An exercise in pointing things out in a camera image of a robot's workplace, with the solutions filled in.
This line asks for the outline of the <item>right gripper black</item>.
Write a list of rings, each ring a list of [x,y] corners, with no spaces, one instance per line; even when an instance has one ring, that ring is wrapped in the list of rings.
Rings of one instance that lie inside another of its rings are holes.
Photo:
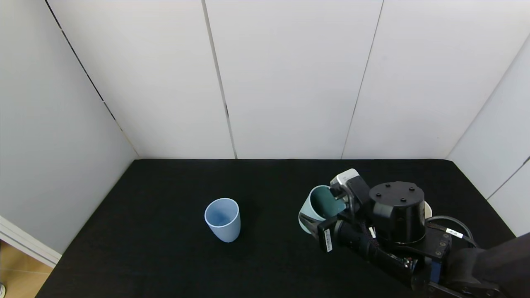
[[[366,262],[369,260],[371,244],[361,223],[348,216],[334,216],[322,221],[318,214],[299,212],[299,224],[306,233],[318,238],[322,251],[330,253],[333,249],[346,247]]]

